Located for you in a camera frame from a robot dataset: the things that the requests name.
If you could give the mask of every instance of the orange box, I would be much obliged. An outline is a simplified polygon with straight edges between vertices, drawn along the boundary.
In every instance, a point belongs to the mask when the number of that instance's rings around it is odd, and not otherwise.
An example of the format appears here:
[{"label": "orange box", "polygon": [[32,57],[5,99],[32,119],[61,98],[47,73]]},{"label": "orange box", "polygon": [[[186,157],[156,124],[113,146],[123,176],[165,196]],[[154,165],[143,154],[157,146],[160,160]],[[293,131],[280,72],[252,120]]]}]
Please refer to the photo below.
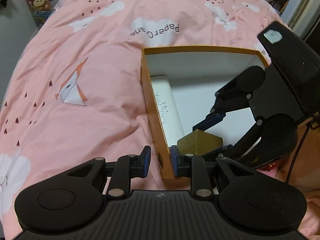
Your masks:
[{"label": "orange box", "polygon": [[[169,78],[185,135],[192,126],[203,120],[215,102],[218,90],[239,73],[252,65],[263,68],[269,64],[260,53],[252,49],[219,46],[157,47],[142,50],[141,84],[143,87],[153,143],[158,156],[161,176],[174,179],[170,151],[161,125],[157,103],[151,85],[152,76]],[[225,117],[240,118],[244,125],[235,126],[225,120],[207,130],[223,138],[225,144],[234,144],[253,125],[250,109],[231,112]]]}]

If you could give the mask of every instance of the wire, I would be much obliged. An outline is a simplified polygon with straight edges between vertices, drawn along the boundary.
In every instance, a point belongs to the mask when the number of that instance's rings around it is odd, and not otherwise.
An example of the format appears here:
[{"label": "wire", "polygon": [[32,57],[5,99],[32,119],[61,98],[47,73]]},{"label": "wire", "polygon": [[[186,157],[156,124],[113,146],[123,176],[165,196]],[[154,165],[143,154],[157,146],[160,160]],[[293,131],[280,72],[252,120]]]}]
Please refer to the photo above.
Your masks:
[{"label": "wire", "polygon": [[289,183],[289,180],[290,180],[290,176],[291,176],[291,172],[292,172],[294,163],[295,163],[295,161],[296,161],[296,159],[297,159],[297,157],[298,157],[298,153],[299,153],[299,151],[300,151],[300,149],[301,149],[301,147],[302,147],[302,144],[303,144],[303,142],[304,142],[304,140],[305,140],[305,138],[306,138],[306,136],[307,136],[307,134],[308,134],[308,131],[310,130],[311,125],[312,125],[312,122],[307,123],[307,128],[306,128],[306,130],[305,130],[305,132],[304,132],[304,134],[303,134],[303,136],[302,136],[302,138],[301,138],[301,140],[300,140],[300,143],[299,143],[299,145],[298,145],[298,147],[297,147],[297,150],[296,150],[296,152],[295,152],[295,154],[294,154],[294,156],[293,156],[293,159],[292,159],[292,161],[291,161],[290,168],[289,168],[289,171],[288,171],[287,179],[285,180],[286,184]]}]

